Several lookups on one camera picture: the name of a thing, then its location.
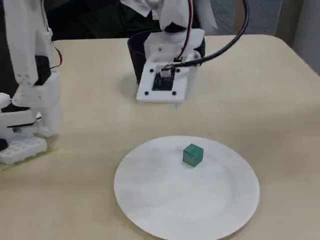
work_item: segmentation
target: plate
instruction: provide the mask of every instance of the plate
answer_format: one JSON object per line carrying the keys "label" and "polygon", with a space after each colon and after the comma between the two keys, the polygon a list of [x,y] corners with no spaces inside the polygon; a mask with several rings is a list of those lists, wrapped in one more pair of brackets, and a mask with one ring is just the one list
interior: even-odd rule
{"label": "plate", "polygon": [[[204,149],[195,168],[183,162],[190,144]],[[132,150],[114,179],[116,200],[139,228],[165,240],[215,240],[242,228],[254,215],[260,187],[239,154],[192,136],[153,139]]]}

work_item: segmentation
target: green cube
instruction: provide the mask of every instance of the green cube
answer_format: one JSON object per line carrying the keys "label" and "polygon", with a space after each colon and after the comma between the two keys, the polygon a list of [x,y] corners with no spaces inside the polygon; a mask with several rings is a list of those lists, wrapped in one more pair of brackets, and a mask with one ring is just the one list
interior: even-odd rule
{"label": "green cube", "polygon": [[192,167],[198,166],[198,164],[202,162],[203,158],[204,149],[199,146],[190,144],[183,150],[183,161]]}

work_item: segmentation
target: red wire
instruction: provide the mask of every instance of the red wire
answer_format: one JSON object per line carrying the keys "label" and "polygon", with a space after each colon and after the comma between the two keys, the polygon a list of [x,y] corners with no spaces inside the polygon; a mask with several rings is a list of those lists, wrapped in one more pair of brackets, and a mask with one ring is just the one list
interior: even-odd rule
{"label": "red wire", "polygon": [[185,38],[185,42],[183,45],[183,48],[181,50],[181,53],[179,54],[179,56],[177,57],[178,60],[180,60],[180,58],[182,57],[182,55],[184,54],[189,40],[190,40],[190,34],[191,34],[191,29],[192,29],[192,23],[193,23],[193,19],[194,19],[194,6],[193,6],[193,0],[188,0],[188,6],[189,6],[189,22],[188,22],[188,29],[186,32],[186,38]]}
{"label": "red wire", "polygon": [[58,67],[60,67],[60,66],[64,63],[64,59],[63,59],[62,53],[60,52],[60,50],[59,50],[56,46],[54,46],[54,48],[55,48],[55,50],[56,50],[56,51],[58,52],[58,54],[59,54],[60,63],[59,63],[59,65],[53,66],[53,67],[51,67],[50,69],[58,68]]}

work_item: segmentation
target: beige table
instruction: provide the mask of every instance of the beige table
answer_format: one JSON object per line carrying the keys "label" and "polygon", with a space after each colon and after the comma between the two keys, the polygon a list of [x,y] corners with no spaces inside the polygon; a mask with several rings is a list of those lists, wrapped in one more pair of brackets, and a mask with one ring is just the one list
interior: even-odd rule
{"label": "beige table", "polygon": [[0,239],[154,240],[117,206],[116,168],[147,140],[190,135],[228,145],[260,180],[256,214],[228,239],[320,240],[320,77],[281,40],[243,37],[201,67],[178,110],[136,103],[125,39],[57,46],[65,121],[52,152],[0,171]]}

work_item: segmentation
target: white 3d-printed part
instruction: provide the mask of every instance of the white 3d-printed part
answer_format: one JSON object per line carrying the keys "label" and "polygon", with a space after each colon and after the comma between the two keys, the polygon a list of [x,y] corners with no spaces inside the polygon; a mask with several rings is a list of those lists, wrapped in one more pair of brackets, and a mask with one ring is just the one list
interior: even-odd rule
{"label": "white 3d-printed part", "polygon": [[0,151],[0,163],[13,165],[16,162],[47,151],[46,140],[35,136],[19,136],[8,139],[8,148]]}

